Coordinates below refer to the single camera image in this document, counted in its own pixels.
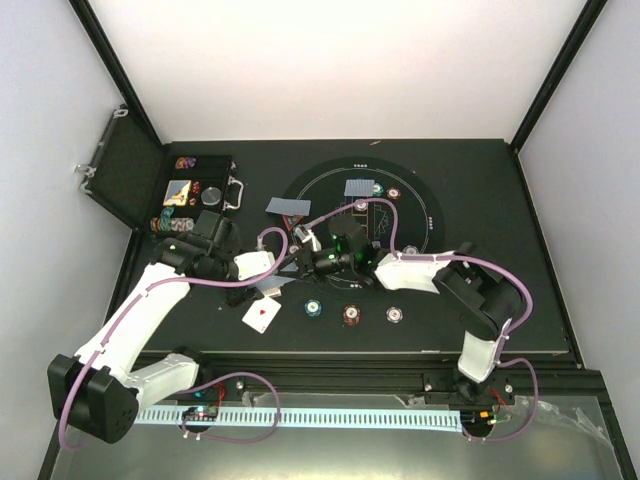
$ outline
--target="black tabletop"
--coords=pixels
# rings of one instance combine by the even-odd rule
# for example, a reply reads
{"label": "black tabletop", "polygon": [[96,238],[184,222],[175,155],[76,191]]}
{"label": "black tabletop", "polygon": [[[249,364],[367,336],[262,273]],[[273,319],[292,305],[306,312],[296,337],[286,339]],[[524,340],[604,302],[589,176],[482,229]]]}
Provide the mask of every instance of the black tabletop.
{"label": "black tabletop", "polygon": [[[237,177],[246,186],[242,207],[229,217],[240,226],[247,249],[255,248],[255,237],[265,227],[283,225],[281,219],[264,210],[271,197],[283,196],[305,171],[351,156],[397,164],[416,175],[437,199],[446,232],[442,250],[455,249],[466,241],[478,244],[531,290],[533,316],[512,334],[506,351],[568,351],[561,305],[545,263],[545,247],[515,160],[501,140],[188,142],[172,144],[171,154],[234,156]],[[402,215],[400,209],[401,223],[410,221]],[[267,242],[273,250],[278,247],[276,240]],[[158,241],[145,239],[131,286]],[[144,350],[188,346],[205,352],[363,354],[456,353],[462,348],[464,330],[457,313],[438,295],[402,290],[364,298],[354,297],[348,290],[304,283],[286,285],[282,292],[276,299],[282,304],[280,312],[267,331],[259,334],[242,323],[248,305],[231,309],[224,304],[222,291],[193,287]],[[322,303],[319,317],[304,312],[310,298]],[[354,301],[361,310],[361,322],[347,327],[344,307]],[[403,311],[401,322],[386,319],[391,306]]]}

